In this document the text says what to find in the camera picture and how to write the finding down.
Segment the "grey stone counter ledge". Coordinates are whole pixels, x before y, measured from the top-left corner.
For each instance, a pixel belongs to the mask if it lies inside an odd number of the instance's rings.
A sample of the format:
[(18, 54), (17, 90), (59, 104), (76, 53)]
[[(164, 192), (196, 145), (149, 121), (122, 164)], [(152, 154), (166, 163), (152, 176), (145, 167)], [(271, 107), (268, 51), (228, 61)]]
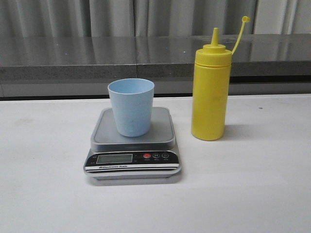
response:
[[(192, 79), (194, 57), (210, 36), (3, 37), (0, 79)], [(311, 80), (309, 34), (244, 35), (233, 55), (232, 83)]]

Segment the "light blue plastic cup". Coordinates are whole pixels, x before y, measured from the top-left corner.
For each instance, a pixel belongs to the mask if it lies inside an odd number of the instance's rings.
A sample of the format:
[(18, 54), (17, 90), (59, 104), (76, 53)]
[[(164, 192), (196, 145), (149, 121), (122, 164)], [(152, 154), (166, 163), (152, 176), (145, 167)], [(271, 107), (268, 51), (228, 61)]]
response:
[(129, 78), (108, 85), (117, 130), (127, 137), (148, 132), (151, 126), (155, 84), (146, 79)]

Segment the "grey curtain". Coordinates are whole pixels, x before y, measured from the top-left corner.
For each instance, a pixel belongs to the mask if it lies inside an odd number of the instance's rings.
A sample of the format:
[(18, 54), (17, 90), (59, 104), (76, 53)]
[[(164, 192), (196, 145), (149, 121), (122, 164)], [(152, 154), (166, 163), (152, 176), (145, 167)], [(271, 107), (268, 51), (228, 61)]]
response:
[(3, 0), (1, 37), (149, 37), (311, 31), (308, 0)]

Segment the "yellow squeeze bottle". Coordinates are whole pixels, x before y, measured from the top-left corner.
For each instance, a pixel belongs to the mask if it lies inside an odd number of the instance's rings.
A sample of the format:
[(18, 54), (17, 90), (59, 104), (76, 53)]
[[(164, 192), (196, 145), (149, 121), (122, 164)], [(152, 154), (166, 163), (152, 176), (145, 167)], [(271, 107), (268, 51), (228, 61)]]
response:
[(245, 24), (249, 21), (250, 17), (242, 17), (233, 50), (227, 50), (225, 45), (219, 44), (219, 31), (214, 28), (211, 42), (196, 51), (191, 133), (198, 139), (213, 141), (224, 134), (232, 56), (239, 45)]

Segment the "silver electronic kitchen scale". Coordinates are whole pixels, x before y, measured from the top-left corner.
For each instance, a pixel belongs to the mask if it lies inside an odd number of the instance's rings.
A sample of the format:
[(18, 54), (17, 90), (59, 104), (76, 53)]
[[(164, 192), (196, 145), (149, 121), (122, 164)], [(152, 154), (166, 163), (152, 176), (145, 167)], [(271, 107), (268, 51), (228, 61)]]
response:
[(168, 178), (182, 162), (169, 109), (152, 109), (149, 131), (126, 137), (117, 131), (111, 108), (102, 110), (90, 139), (84, 173), (97, 180)]

